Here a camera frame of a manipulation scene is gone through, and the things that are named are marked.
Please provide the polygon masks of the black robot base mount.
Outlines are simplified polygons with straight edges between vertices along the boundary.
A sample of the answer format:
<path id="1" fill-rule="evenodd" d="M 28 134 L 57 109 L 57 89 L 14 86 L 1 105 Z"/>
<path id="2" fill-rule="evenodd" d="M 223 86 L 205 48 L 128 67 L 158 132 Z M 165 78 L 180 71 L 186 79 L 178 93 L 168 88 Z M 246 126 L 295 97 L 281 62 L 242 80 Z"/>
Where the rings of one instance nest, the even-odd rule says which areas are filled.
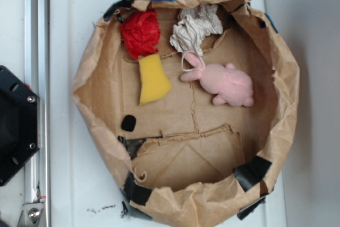
<path id="1" fill-rule="evenodd" d="M 39 97 L 1 66 L 1 186 L 38 151 Z"/>

